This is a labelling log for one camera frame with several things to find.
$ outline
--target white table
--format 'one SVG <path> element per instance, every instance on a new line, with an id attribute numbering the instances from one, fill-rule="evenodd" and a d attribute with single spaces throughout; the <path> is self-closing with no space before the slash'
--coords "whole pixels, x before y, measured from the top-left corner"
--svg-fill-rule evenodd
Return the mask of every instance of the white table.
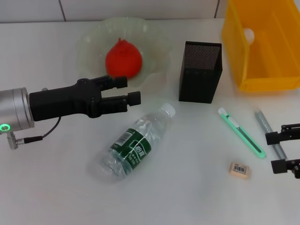
<path id="1" fill-rule="evenodd" d="M 62 118 L 42 142 L 11 151 L 0 137 L 0 224 L 4 225 L 253 225 L 296 224 L 299 185 L 293 174 L 274 175 L 276 159 L 255 120 L 259 106 L 274 130 L 299 123 L 297 91 L 245 95 L 237 91 L 223 48 L 223 73 L 211 105 L 178 102 L 185 41 L 221 42 L 222 19 L 152 22 L 173 45 L 171 67 L 162 91 L 142 95 L 128 113 L 89 119 Z M 95 22 L 0 24 L 0 90 L 28 92 L 72 85 L 77 39 Z M 111 90 L 107 95 L 118 94 Z M 132 122 L 170 102 L 176 109 L 172 129 L 155 154 L 122 182 L 101 175 L 99 152 Z M 254 153 L 221 120 L 223 106 L 265 149 Z M 56 119 L 36 123 L 17 137 L 42 135 Z M 282 143 L 290 159 L 300 158 L 300 141 Z M 249 165 L 242 180 L 229 175 L 232 161 Z"/>

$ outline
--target silver cylindrical motor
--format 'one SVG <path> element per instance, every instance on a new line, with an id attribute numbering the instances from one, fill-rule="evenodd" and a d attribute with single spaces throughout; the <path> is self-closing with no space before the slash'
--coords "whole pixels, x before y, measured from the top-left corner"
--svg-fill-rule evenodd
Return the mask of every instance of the silver cylindrical motor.
<path id="1" fill-rule="evenodd" d="M 26 88 L 0 91 L 0 134 L 33 127 Z"/>

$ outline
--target barcode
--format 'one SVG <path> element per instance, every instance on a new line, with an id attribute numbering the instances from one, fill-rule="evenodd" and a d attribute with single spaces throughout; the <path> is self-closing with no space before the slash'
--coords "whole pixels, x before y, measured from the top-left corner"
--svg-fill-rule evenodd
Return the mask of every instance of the barcode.
<path id="1" fill-rule="evenodd" d="M 125 132 L 116 142 L 119 146 L 122 146 L 132 136 L 132 133 Z"/>
<path id="2" fill-rule="evenodd" d="M 246 175 L 247 167 L 240 166 L 239 164 L 234 164 L 233 171 Z"/>

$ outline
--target water bottle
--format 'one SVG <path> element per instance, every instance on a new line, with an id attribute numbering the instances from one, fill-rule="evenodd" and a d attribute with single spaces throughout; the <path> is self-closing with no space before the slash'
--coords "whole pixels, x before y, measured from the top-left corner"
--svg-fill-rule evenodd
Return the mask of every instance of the water bottle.
<path id="1" fill-rule="evenodd" d="M 164 104 L 138 119 L 102 156 L 104 171 L 118 180 L 126 178 L 152 151 L 158 149 L 175 110 Z"/>

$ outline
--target green bottle label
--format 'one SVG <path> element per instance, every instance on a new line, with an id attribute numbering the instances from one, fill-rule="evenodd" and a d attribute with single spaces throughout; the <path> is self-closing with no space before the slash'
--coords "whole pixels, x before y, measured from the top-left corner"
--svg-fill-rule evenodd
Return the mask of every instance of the green bottle label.
<path id="1" fill-rule="evenodd" d="M 135 169 L 151 151 L 147 139 L 134 129 L 128 129 L 112 146 Z"/>

